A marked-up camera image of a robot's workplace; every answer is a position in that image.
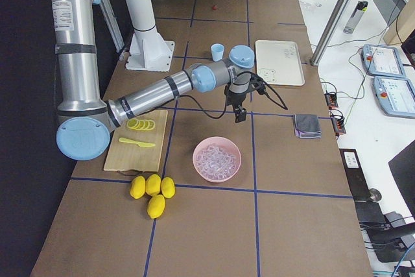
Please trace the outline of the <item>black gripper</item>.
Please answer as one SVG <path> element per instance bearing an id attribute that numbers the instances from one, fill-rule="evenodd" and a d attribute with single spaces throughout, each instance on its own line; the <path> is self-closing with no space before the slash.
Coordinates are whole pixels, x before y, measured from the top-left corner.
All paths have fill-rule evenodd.
<path id="1" fill-rule="evenodd" d="M 246 120 L 243 102 L 249 93 L 265 90 L 265 81 L 255 73 L 239 73 L 235 80 L 225 87 L 226 106 L 234 108 L 235 123 Z"/>

